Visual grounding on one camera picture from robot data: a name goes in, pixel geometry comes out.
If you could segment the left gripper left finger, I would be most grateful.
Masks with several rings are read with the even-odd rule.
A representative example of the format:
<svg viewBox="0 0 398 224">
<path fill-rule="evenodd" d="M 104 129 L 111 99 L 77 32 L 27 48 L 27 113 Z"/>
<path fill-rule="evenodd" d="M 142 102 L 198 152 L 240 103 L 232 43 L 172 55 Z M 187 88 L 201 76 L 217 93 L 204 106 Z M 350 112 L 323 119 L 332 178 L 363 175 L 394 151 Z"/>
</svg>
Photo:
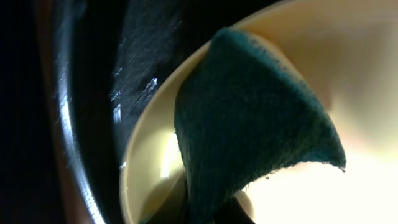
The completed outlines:
<svg viewBox="0 0 398 224">
<path fill-rule="evenodd" d="M 144 224 L 181 224 L 186 223 L 188 210 L 188 190 L 185 174 L 180 174 L 165 195 L 160 207 L 141 223 Z"/>
</svg>

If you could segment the green yellow sponge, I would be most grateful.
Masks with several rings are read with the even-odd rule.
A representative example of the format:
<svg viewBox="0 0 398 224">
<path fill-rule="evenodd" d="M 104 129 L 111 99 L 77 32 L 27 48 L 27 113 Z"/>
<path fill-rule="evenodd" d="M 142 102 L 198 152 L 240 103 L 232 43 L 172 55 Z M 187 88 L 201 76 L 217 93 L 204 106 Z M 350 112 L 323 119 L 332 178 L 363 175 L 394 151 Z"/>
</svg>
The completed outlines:
<svg viewBox="0 0 398 224">
<path fill-rule="evenodd" d="M 346 157 L 326 109 L 259 39 L 224 28 L 183 81 L 174 112 L 189 223 L 214 223 L 248 183 L 301 162 L 340 169 Z"/>
</svg>

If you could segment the yellow plate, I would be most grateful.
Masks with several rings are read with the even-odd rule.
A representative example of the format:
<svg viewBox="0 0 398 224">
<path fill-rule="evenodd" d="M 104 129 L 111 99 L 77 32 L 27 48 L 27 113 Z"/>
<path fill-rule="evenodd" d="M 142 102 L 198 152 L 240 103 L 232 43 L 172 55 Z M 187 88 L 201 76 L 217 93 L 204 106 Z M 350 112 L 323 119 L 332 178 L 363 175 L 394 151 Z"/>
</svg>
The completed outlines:
<svg viewBox="0 0 398 224">
<path fill-rule="evenodd" d="M 283 1 L 235 24 L 274 50 L 326 109 L 346 155 L 339 170 L 299 163 L 238 193 L 255 223 L 397 222 L 397 1 Z M 160 86 L 135 125 L 119 182 L 123 220 L 153 216 L 183 172 L 175 97 L 208 50 Z"/>
</svg>

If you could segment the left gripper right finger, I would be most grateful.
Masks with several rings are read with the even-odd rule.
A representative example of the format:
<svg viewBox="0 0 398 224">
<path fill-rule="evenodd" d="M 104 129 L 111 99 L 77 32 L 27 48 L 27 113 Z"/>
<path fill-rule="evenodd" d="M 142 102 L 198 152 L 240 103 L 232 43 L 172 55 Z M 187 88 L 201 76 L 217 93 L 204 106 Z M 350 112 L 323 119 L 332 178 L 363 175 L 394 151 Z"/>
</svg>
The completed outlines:
<svg viewBox="0 0 398 224">
<path fill-rule="evenodd" d="M 217 211 L 217 224 L 254 224 L 237 198 L 231 198 Z"/>
</svg>

